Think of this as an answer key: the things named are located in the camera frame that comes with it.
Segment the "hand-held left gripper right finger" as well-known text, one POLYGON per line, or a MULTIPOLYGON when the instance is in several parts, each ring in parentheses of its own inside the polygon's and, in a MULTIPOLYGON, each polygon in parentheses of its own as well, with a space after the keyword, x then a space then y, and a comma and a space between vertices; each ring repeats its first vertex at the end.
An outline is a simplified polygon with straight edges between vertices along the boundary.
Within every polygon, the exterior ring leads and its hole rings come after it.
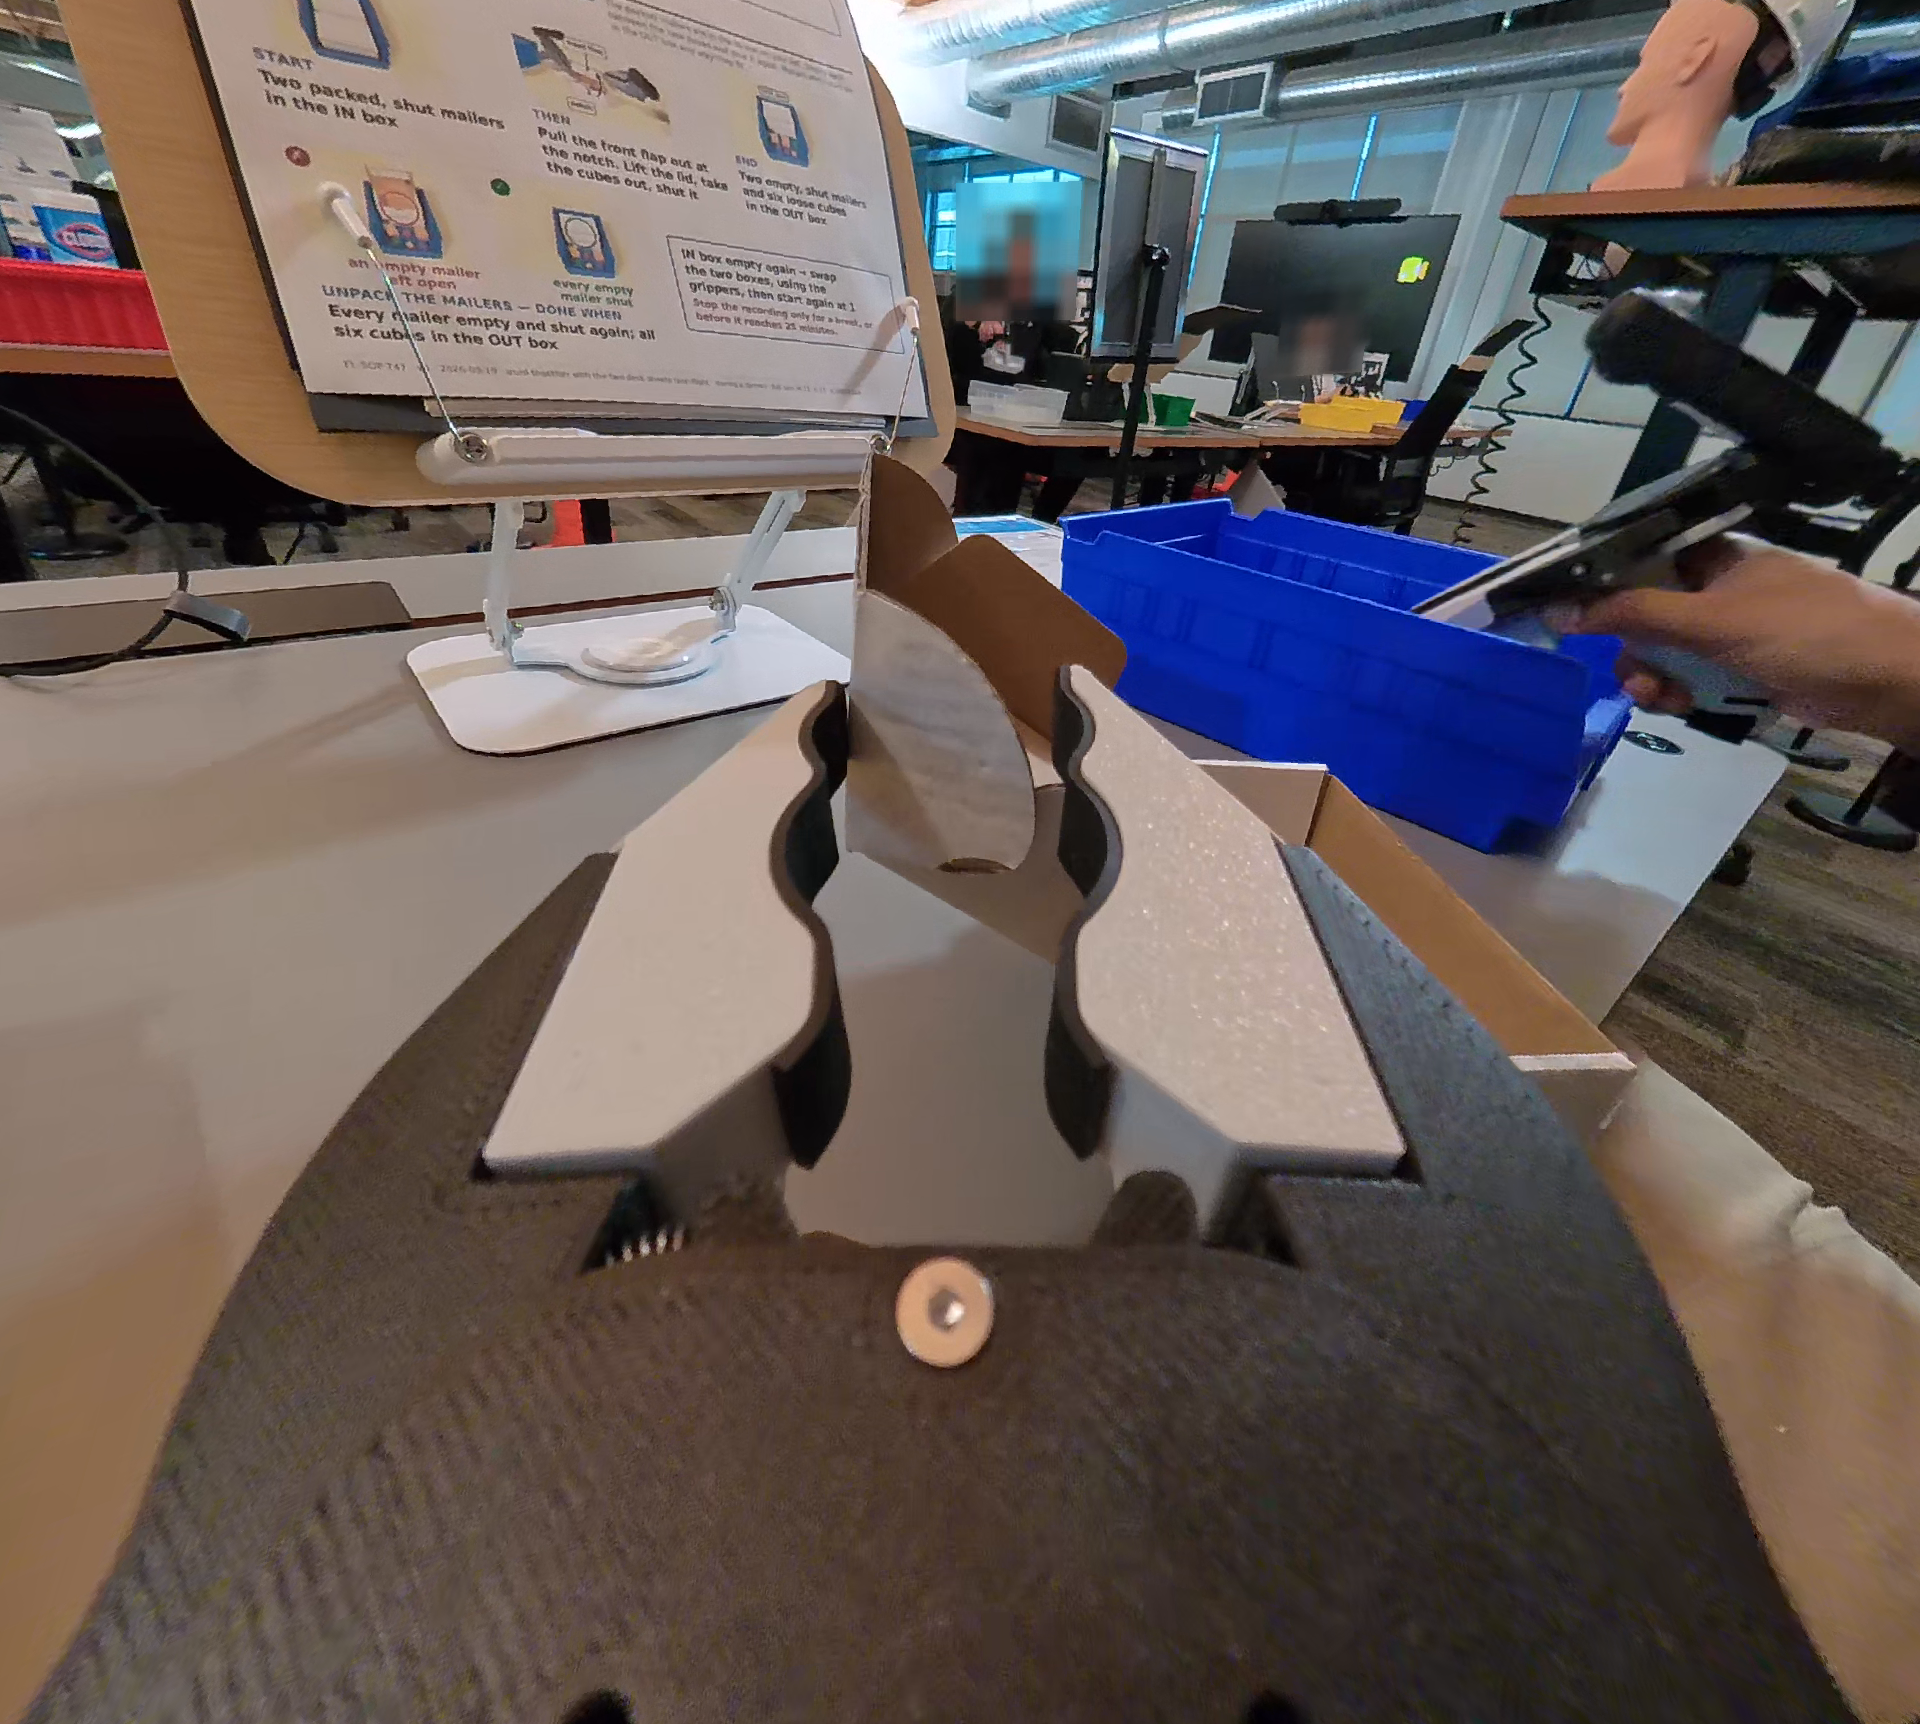
POLYGON ((1063 934, 1044 1098, 1117 1186, 1178 1183, 1224 1237, 1272 1175, 1386 1181, 1408 1157, 1293 849, 1090 669, 1054 686, 1063 934))

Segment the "blue plastic bin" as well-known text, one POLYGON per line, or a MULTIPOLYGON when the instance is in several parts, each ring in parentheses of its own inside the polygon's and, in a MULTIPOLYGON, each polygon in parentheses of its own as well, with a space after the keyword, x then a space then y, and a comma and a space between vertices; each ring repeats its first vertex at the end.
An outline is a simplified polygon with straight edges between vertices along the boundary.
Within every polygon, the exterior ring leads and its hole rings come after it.
POLYGON ((1063 589, 1121 636, 1117 692, 1251 759, 1320 765, 1362 802, 1482 852, 1558 829, 1635 707, 1621 644, 1428 622, 1497 557, 1227 498, 1064 523, 1063 589))

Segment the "white cardboard mailer box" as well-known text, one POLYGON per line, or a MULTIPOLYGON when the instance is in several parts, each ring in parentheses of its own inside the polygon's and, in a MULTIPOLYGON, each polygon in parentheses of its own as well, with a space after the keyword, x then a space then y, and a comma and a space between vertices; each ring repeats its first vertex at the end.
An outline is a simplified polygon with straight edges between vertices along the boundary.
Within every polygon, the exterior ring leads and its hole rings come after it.
MULTIPOLYGON (((1044 1098, 1054 965, 1081 907, 1058 858, 1054 688, 1113 690, 1121 644, 994 543, 962 543, 933 487, 876 464, 861 524, 845 856, 825 888, 851 1040, 851 1113, 805 1227, 876 1243, 1053 1244, 1094 1225, 1104 1161, 1044 1098)), ((1186 739, 1145 719, 1183 754, 1186 739)), ((1197 761, 1293 849, 1308 914, 1388 1096, 1386 1039, 1466 1098, 1442 1043, 1472 1019, 1577 1137, 1635 1062, 1322 765, 1197 761)))

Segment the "raised wooden desk top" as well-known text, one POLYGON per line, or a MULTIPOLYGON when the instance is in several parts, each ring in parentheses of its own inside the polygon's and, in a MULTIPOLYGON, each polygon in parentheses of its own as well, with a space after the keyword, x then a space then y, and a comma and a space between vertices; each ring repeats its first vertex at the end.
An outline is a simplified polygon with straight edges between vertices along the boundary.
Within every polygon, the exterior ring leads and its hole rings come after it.
POLYGON ((1764 220, 1813 224, 1817 220, 1894 220, 1917 224, 1917 184, 1788 182, 1704 184, 1664 191, 1612 191, 1566 195, 1514 195, 1501 206, 1501 220, 1519 226, 1628 224, 1653 220, 1733 222, 1764 220))

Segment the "grey desk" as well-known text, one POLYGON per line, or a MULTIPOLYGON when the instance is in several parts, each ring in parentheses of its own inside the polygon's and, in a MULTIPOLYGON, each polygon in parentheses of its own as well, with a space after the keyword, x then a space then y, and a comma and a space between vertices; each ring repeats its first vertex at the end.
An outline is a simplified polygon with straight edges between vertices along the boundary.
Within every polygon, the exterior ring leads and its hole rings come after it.
MULTIPOLYGON (((4 686, 27 1721, 1852 1721, 1471 1016, 1414 1155, 1053 1244, 499 1178, 613 861, 782 704, 462 751, 393 636, 4 686)), ((853 1113, 848 1096, 834 1149, 853 1113)))

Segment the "person's right hand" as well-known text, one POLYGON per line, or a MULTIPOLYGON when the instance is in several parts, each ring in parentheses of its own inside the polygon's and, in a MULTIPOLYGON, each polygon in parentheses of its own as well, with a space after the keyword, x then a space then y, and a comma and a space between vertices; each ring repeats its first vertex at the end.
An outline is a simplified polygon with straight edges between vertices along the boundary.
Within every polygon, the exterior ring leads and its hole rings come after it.
POLYGON ((1748 680, 1790 719, 1918 751, 1918 602, 1748 536, 1684 550, 1677 586, 1565 602, 1561 632, 1612 636, 1626 694, 1687 717, 1690 688, 1653 653, 1688 655, 1748 680))

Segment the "black office chair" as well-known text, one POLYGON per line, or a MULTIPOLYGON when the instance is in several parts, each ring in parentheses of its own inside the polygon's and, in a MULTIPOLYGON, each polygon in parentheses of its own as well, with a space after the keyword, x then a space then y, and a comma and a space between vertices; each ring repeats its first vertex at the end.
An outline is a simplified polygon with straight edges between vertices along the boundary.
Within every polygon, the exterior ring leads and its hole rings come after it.
POLYGON ((1362 528, 1412 536, 1428 501, 1437 458, 1494 366, 1511 332, 1497 332, 1455 364, 1428 394, 1420 412, 1380 446, 1345 446, 1333 453, 1334 476, 1320 516, 1362 528))

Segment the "black bag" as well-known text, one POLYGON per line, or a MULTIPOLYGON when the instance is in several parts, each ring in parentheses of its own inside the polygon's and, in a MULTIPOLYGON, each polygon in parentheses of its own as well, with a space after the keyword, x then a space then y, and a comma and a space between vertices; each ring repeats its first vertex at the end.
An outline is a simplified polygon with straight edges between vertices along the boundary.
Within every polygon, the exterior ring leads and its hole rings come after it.
POLYGON ((1918 125, 1780 126, 1756 132, 1733 184, 1918 187, 1918 125))

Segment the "mannequin head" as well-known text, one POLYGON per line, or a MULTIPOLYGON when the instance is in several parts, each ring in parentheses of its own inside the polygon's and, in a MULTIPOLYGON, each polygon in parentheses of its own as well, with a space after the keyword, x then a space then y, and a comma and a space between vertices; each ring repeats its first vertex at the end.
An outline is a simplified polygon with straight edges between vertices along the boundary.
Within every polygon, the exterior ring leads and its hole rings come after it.
POLYGON ((1786 34, 1748 0, 1674 0, 1618 88, 1605 141, 1621 163, 1595 193, 1688 191, 1713 181, 1717 137, 1792 68, 1786 34))

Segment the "wooden background table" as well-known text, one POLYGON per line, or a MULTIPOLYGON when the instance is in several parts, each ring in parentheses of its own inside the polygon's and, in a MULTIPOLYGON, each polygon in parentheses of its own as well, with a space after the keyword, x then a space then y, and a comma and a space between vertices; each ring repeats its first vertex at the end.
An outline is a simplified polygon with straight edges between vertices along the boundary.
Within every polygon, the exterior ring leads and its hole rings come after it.
MULTIPOLYGON (((1213 489, 1227 474, 1260 460, 1267 476, 1284 489, 1290 512, 1328 518, 1322 511, 1334 476, 1333 455, 1388 446, 1400 428, 1334 436, 1305 430, 1297 420, 1238 428, 1200 422, 1184 432, 1147 424, 1135 436, 1133 455, 1124 456, 1121 422, 1023 430, 964 411, 950 446, 953 512, 961 518, 1018 512, 1023 491, 1038 482, 1054 497, 1041 497, 1035 515, 1042 523, 1057 523, 1081 489, 1113 487, 1118 476, 1138 491, 1143 504, 1177 504, 1184 491, 1213 489)), ((1442 460, 1477 456, 1490 440, 1490 427, 1456 424, 1433 474, 1442 460)))
POLYGON ((181 380, 181 373, 165 349, 3 345, 0 370, 3 377, 181 380))

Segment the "monitor on stand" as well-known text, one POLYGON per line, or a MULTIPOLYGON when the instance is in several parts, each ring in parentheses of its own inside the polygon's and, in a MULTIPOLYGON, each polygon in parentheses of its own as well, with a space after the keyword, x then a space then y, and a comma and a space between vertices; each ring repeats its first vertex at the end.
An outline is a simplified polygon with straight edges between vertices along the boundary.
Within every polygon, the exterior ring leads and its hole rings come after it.
POLYGON ((1210 155, 1168 138, 1111 131, 1102 145, 1088 354, 1129 360, 1145 328, 1148 279, 1160 279, 1148 360, 1173 364, 1184 334, 1210 155))

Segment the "instruction sheet on stand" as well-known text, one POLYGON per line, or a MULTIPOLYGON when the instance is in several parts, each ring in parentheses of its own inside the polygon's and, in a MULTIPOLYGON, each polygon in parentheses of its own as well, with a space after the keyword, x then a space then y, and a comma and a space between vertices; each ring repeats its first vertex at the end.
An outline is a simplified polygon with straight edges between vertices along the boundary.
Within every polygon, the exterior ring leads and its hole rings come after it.
MULTIPOLYGON (((368 506, 461 501, 421 474, 419 446, 440 428, 424 400, 373 398, 355 406, 347 398, 317 398, 300 380, 186 0, 57 6, 104 129, 109 170, 168 354, 206 424, 258 468, 317 497, 368 506)), ((895 98, 867 56, 864 62, 883 145, 911 165, 895 98)), ((940 458, 955 427, 931 263, 924 279, 927 387, 949 392, 950 419, 934 432, 914 432, 914 419, 902 419, 897 442, 914 468, 940 458)))

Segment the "printed instruction sheet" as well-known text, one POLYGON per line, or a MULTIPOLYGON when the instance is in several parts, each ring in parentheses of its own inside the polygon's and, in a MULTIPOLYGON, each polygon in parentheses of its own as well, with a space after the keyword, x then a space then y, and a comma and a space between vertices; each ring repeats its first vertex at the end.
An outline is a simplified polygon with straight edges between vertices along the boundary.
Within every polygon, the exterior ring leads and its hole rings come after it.
POLYGON ((848 0, 186 0, 318 400, 923 419, 848 0))

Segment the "black metal frame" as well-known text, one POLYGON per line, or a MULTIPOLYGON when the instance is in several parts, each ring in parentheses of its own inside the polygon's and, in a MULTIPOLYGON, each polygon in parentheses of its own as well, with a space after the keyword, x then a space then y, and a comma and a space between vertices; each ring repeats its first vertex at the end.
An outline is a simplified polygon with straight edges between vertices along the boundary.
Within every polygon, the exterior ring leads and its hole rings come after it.
POLYGON ((1544 242, 1537 286, 1595 312, 1585 347, 1603 380, 1655 397, 1621 498, 1693 471, 1694 440, 1727 440, 1720 468, 1752 524, 1917 497, 1917 456, 1831 402, 1818 382, 1861 319, 1841 263, 1917 247, 1917 206, 1633 204, 1625 195, 1514 200, 1506 218, 1544 242), (1744 347, 1790 273, 1831 280, 1811 363, 1780 373, 1744 347))

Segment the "black wall screen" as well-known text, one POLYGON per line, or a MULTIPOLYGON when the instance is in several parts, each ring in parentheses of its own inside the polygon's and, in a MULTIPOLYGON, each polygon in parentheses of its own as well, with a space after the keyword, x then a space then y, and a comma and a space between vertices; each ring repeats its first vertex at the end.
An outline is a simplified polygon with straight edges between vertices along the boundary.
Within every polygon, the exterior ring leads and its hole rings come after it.
POLYGON ((1213 360, 1242 368, 1260 358, 1274 378, 1293 380, 1384 358, 1384 380, 1407 382, 1458 233, 1452 213, 1238 220, 1216 300, 1252 319, 1213 334, 1213 360))

